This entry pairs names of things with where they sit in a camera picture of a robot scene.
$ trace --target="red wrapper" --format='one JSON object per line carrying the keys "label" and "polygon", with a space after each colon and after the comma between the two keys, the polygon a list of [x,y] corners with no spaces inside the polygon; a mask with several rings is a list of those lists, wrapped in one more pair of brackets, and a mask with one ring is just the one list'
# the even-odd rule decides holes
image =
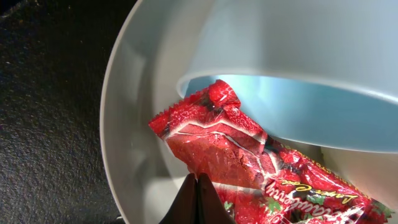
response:
{"label": "red wrapper", "polygon": [[150,123],[190,172],[213,181],[236,223],[385,223],[391,211],[272,138],[217,80]]}

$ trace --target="black textured table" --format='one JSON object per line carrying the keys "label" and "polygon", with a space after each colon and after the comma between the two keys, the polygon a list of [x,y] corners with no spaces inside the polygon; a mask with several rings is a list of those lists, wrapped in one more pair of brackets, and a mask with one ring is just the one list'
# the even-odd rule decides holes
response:
{"label": "black textured table", "polygon": [[0,223],[111,223],[101,88],[135,0],[23,1],[0,19]]}

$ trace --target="black surface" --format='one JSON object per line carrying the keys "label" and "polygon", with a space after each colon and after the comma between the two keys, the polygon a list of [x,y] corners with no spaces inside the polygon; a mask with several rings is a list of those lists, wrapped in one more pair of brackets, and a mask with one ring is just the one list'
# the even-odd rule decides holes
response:
{"label": "black surface", "polygon": [[100,95],[133,5],[32,0],[0,20],[0,223],[119,214],[101,157]]}

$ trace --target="crumpled red plastic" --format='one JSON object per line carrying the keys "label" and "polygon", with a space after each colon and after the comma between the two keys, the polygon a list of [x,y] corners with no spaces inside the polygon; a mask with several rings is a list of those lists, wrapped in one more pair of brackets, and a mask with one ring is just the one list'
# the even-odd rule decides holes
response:
{"label": "crumpled red plastic", "polygon": [[272,139],[217,80],[150,123],[190,172],[209,175],[236,223],[385,223],[391,211]]}

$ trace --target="plastic packaging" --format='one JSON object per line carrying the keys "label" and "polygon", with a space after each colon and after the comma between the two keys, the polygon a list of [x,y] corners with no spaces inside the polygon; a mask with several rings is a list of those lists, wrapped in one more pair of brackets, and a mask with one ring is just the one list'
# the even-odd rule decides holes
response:
{"label": "plastic packaging", "polygon": [[267,135],[217,80],[150,123],[190,172],[209,175],[236,223],[384,223],[391,211]]}

